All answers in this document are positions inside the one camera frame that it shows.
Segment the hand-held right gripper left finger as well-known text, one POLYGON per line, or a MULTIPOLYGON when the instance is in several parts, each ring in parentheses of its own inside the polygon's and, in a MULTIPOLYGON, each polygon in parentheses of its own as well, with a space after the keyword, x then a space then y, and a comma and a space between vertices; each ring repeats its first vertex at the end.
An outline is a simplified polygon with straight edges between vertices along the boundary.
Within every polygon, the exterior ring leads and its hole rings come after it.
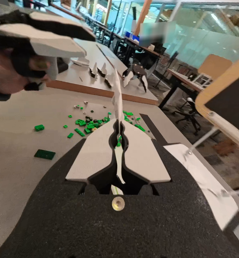
POLYGON ((118 142, 118 125, 118 120, 113 118, 84 139, 66 180, 112 183, 117 175, 115 147, 118 142))

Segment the white wooden-edged table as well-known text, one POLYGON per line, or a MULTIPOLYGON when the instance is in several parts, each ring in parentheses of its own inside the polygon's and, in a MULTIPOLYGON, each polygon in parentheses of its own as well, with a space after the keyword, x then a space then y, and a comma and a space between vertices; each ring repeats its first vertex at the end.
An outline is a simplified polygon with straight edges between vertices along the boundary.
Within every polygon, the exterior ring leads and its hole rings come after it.
MULTIPOLYGON (((86 59, 89 60, 91 68, 93 68, 95 63, 97 63, 98 68, 102 68, 105 63, 108 75, 114 73, 114 67, 121 75, 123 71, 127 69, 123 62, 121 62, 121 60, 108 47, 98 42, 79 39, 74 39, 74 41, 86 50, 86 59)), ((92 78, 89 73, 89 67, 81 67, 70 62, 69 68, 60 73, 57 76, 57 80, 50 82, 47 86, 56 89, 112 98, 114 95, 114 89, 109 88, 105 84, 104 80, 105 79, 99 74, 97 74, 95 78, 92 78)), ((139 86, 139 81, 137 79, 130 81, 125 88, 121 84, 121 92, 123 100, 149 105, 158 104, 158 99, 149 90, 145 93, 143 87, 139 86)))

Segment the wooden side table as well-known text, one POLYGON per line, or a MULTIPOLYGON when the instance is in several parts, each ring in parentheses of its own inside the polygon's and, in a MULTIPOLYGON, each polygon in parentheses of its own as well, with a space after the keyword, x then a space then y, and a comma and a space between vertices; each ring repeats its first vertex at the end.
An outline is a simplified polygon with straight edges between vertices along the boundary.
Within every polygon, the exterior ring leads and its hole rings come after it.
POLYGON ((190 81, 186 76, 167 68, 167 72, 169 72, 172 77, 170 79, 170 82, 172 84, 172 88, 169 90, 167 95, 164 97, 162 102, 159 105, 160 110, 165 110, 164 106, 169 101, 169 99, 173 96, 175 91, 177 89, 181 89, 183 92, 185 92, 188 96, 194 96, 196 97, 201 91, 203 91, 202 88, 200 88, 198 85, 190 81))

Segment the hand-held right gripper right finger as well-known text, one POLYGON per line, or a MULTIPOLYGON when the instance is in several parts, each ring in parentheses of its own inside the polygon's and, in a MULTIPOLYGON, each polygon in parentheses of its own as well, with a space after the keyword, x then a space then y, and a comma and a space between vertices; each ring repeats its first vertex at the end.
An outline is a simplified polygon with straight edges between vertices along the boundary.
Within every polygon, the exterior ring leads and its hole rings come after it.
POLYGON ((150 136, 126 121, 121 121, 122 179, 125 183, 154 184, 170 182, 169 173, 150 136))

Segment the brick building instruction booklet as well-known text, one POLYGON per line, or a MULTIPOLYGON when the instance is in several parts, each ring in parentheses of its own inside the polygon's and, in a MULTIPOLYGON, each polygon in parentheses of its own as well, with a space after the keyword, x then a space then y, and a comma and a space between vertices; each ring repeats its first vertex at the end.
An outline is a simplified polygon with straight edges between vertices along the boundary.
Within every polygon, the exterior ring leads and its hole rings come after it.
MULTIPOLYGON (((114 72, 115 72, 115 79, 114 79, 115 91, 114 91, 114 96, 112 98, 112 103, 114 105, 116 123, 113 125, 116 125, 116 129, 118 129, 118 134, 117 134, 117 138, 115 138, 114 135, 112 134, 109 139, 109 145, 113 152, 117 145, 120 135, 124 135, 124 131, 125 131, 125 122, 123 121, 124 114, 123 114, 121 83, 120 83, 119 75, 116 68, 114 68, 114 72)), ((115 174, 113 176, 112 183, 111 183, 112 194, 123 195, 123 191, 119 188, 121 185, 117 185, 117 183, 121 183, 121 181, 120 181, 120 178, 115 174)))

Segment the blue storage bin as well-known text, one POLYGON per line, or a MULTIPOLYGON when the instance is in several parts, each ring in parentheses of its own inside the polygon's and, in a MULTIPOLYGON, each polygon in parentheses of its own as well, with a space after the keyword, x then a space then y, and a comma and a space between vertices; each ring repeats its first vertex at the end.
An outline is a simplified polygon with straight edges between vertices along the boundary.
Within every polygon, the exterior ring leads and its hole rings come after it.
POLYGON ((131 39, 131 40, 133 40, 133 41, 139 42, 139 37, 138 37, 138 36, 135 36, 135 35, 132 34, 131 32, 126 31, 126 32, 125 32, 125 37, 126 37, 126 38, 129 38, 129 39, 131 39))

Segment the person's left hand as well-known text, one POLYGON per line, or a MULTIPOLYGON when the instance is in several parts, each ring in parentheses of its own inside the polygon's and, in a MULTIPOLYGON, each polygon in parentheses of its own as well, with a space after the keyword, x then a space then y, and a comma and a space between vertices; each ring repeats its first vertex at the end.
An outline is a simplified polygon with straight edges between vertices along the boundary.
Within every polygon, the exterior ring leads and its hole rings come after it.
MULTIPOLYGON (((0 93, 14 94, 24 90, 24 86, 31 83, 28 77, 16 72, 9 56, 11 50, 0 50, 0 93)), ((33 56, 27 65, 31 71, 46 71, 50 68, 50 62, 43 56, 33 56)))

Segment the dark green flat plate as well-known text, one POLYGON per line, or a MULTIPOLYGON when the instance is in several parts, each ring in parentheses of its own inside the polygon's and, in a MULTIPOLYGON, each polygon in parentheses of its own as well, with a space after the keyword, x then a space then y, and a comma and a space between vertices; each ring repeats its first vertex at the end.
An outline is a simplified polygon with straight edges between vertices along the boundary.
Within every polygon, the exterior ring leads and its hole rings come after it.
POLYGON ((34 157, 42 158, 42 159, 46 159, 46 160, 52 160, 54 158, 55 154, 56 153, 52 152, 52 151, 38 149, 37 152, 35 153, 34 157))

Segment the pile of green toy bricks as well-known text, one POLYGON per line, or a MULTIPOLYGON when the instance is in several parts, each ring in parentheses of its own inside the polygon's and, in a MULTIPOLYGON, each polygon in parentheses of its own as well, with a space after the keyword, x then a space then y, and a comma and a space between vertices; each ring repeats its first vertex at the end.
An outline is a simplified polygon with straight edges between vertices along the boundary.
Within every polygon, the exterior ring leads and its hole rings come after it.
MULTIPOLYGON (((143 132, 146 132, 146 130, 141 126, 140 124, 140 117, 134 116, 132 112, 122 111, 124 115, 124 121, 134 125, 138 129, 140 129, 143 132)), ((91 116, 86 115, 85 119, 76 119, 75 125, 78 127, 74 129, 75 133, 78 134, 81 137, 85 137, 88 134, 91 134, 96 129, 100 128, 102 125, 108 123, 110 121, 110 117, 112 115, 111 111, 108 111, 107 116, 105 116, 102 119, 93 119, 91 116)))

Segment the wood-framed black panel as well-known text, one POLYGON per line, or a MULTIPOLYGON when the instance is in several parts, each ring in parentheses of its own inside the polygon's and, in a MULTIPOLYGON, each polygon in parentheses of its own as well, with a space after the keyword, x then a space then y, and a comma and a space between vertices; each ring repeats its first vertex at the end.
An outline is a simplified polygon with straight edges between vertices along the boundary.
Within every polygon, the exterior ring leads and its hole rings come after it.
POLYGON ((199 93, 195 107, 214 129, 239 146, 239 60, 199 93))

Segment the black office chair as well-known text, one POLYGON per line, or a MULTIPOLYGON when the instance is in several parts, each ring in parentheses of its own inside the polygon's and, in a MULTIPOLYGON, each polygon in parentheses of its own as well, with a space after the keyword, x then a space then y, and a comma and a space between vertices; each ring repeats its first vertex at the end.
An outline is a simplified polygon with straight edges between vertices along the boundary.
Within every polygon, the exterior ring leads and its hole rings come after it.
POLYGON ((193 133, 195 136, 198 135, 198 132, 201 130, 201 125, 199 124, 199 122, 196 120, 195 118, 195 115, 198 114, 198 111, 196 110, 196 107, 195 107, 195 102, 194 100, 191 98, 191 97, 188 97, 186 99, 186 103, 188 103, 191 107, 191 110, 186 113, 186 112, 182 112, 182 111, 179 111, 179 110, 176 110, 174 112, 172 112, 172 115, 176 115, 176 114, 180 114, 183 116, 182 119, 179 119, 177 120, 175 123, 178 124, 179 122, 181 121, 189 121, 192 123, 194 129, 195 129, 195 132, 193 133))

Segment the loose grey gripper finger part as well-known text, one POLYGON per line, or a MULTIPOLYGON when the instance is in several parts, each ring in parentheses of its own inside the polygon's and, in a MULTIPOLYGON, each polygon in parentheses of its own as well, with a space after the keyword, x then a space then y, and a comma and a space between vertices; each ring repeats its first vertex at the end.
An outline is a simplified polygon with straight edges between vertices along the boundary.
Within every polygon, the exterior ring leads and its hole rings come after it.
POLYGON ((102 77, 102 78, 105 78, 106 75, 107 75, 107 70, 106 70, 106 63, 103 64, 102 67, 97 67, 97 71, 99 73, 99 75, 102 77))
POLYGON ((98 73, 97 62, 94 64, 93 68, 89 67, 89 73, 92 78, 97 77, 97 73, 98 73))
POLYGON ((104 82, 108 86, 108 88, 111 89, 112 87, 114 87, 114 84, 115 84, 115 74, 114 73, 107 74, 105 76, 104 82))

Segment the tan board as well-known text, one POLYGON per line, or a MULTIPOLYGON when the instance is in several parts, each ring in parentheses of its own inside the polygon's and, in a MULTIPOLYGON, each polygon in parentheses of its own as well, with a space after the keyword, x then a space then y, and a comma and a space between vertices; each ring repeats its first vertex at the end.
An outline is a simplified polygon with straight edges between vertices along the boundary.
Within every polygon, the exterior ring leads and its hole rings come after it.
POLYGON ((217 79, 232 66, 232 62, 223 57, 210 54, 206 57, 202 65, 198 68, 198 73, 206 74, 213 79, 217 79))

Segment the wooden pillar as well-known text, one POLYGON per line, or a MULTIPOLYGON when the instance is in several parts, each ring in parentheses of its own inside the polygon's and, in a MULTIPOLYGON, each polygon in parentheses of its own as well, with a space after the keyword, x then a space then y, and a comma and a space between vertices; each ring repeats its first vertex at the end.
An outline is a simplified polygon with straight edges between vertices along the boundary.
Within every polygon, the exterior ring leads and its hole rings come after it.
POLYGON ((137 21, 135 31, 133 32, 133 34, 135 36, 138 36, 139 33, 140 33, 140 25, 144 22, 145 16, 148 14, 151 2, 152 2, 152 0, 145 0, 144 1, 143 8, 141 10, 139 19, 137 21))

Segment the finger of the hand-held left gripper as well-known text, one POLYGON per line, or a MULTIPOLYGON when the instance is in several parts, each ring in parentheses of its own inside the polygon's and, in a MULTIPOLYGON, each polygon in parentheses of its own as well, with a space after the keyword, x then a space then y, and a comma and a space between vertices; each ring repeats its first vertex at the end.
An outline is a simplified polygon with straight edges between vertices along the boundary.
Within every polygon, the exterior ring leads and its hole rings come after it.
POLYGON ((86 51, 68 36, 38 30, 26 24, 2 24, 0 33, 19 40, 29 40, 35 53, 47 57, 86 57, 86 51))
POLYGON ((29 24, 41 31, 48 31, 80 40, 96 41, 95 34, 86 26, 61 16, 45 12, 32 12, 29 14, 29 24))

